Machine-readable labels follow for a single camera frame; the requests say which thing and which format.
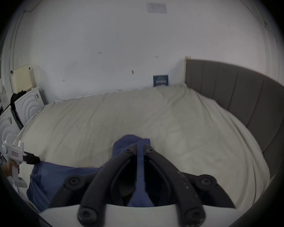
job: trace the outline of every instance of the white handheld device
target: white handheld device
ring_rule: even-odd
[[[24,143],[19,141],[18,146],[14,146],[7,141],[4,141],[2,145],[3,153],[10,159],[14,160],[17,165],[20,165],[23,161],[24,153]],[[12,166],[12,178],[15,186],[17,187],[27,187],[26,182],[22,177],[18,176],[18,169]]]

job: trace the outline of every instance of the bed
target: bed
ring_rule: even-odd
[[[284,159],[284,87],[238,66],[187,60],[185,84],[55,101],[14,143],[42,161],[100,167],[126,134],[149,138],[182,172],[214,176],[243,214]],[[32,168],[20,166],[27,183]]]

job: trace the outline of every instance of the white wall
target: white wall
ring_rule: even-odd
[[[147,13],[147,2],[165,3],[167,14]],[[185,56],[284,85],[284,52],[275,50],[253,0],[43,0],[21,19],[13,66],[29,64],[51,102],[152,86],[156,74],[180,83]]]

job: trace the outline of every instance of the white appliance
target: white appliance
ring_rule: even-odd
[[[4,141],[12,144],[19,132],[20,129],[11,113],[11,107],[8,106],[8,108],[0,115],[0,152],[5,160],[8,160],[8,157],[4,154],[2,145]]]
[[[39,87],[32,89],[15,101],[16,111],[23,125],[43,106],[44,103],[40,96]]]

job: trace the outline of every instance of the red label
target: red label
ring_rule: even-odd
[[[19,154],[16,153],[16,152],[14,152],[14,151],[12,151],[11,154],[12,154],[13,156],[15,156],[15,157],[18,157],[18,156],[19,156]]]

